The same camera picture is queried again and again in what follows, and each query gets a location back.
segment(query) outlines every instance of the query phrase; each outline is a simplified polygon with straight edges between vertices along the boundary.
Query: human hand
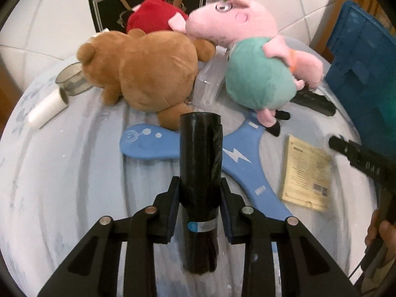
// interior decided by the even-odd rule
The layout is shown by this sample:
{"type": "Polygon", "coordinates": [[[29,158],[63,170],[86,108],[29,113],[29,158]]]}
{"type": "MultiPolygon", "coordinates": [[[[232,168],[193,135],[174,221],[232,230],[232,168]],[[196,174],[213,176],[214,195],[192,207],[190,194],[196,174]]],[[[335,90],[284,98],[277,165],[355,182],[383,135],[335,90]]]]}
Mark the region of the human hand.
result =
{"type": "Polygon", "coordinates": [[[379,233],[388,248],[387,255],[384,261],[384,265],[386,265],[396,257],[396,227],[385,220],[381,222],[379,229],[377,229],[377,227],[375,226],[377,219],[378,210],[375,210],[371,217],[371,223],[367,229],[367,236],[364,241],[366,243],[366,246],[371,245],[379,233]]]}

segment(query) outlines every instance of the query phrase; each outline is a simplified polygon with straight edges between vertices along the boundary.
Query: pink cheek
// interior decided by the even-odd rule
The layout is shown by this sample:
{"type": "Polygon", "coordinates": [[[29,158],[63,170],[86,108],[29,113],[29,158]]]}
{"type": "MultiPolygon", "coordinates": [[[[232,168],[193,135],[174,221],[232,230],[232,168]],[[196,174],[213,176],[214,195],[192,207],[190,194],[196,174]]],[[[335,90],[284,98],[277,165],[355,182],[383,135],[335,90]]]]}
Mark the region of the pink cheek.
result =
{"type": "Polygon", "coordinates": [[[248,19],[248,15],[246,13],[238,12],[235,16],[235,20],[238,23],[245,23],[248,19]]]}

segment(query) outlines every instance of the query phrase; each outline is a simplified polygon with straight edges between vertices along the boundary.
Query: blue plastic crate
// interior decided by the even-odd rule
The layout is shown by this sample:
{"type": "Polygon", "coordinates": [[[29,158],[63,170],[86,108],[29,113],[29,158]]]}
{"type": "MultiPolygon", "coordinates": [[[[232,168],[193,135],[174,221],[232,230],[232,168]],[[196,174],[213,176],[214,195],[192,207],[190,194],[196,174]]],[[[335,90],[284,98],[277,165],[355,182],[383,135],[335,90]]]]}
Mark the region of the blue plastic crate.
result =
{"type": "Polygon", "coordinates": [[[326,81],[363,145],[396,159],[396,38],[352,1],[327,42],[334,61],[326,81]]]}

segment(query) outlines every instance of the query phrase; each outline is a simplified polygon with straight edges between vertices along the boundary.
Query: silver screw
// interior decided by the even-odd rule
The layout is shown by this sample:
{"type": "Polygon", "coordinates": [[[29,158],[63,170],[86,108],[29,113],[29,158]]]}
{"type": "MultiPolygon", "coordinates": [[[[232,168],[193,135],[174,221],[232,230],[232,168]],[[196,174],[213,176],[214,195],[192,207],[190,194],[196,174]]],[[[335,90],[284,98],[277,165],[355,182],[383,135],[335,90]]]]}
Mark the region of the silver screw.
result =
{"type": "Polygon", "coordinates": [[[99,220],[99,223],[103,226],[109,224],[111,222],[111,218],[110,217],[101,217],[99,220]]]}
{"type": "Polygon", "coordinates": [[[298,225],[298,219],[296,217],[290,217],[288,218],[288,224],[291,226],[296,226],[298,225]]]}
{"type": "Polygon", "coordinates": [[[253,211],[254,211],[253,208],[248,205],[242,208],[243,214],[252,214],[253,211]]]}
{"type": "Polygon", "coordinates": [[[157,212],[157,208],[156,208],[155,206],[153,206],[153,205],[150,205],[149,207],[147,207],[147,208],[145,209],[145,212],[146,212],[147,214],[154,214],[154,213],[157,212]]]}

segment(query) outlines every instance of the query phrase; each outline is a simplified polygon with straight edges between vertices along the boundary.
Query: red plush toy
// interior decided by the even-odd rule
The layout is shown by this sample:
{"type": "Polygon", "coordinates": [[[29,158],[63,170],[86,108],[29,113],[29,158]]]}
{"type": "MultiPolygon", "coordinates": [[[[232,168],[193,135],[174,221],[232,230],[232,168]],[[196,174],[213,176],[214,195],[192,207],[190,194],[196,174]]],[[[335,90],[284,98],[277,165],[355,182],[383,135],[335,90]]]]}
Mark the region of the red plush toy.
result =
{"type": "Polygon", "coordinates": [[[129,16],[126,32],[131,29],[142,29],[145,33],[161,30],[172,30],[168,21],[177,13],[184,20],[188,15],[178,7],[169,4],[166,0],[144,0],[140,6],[134,8],[135,12],[129,16]]]}

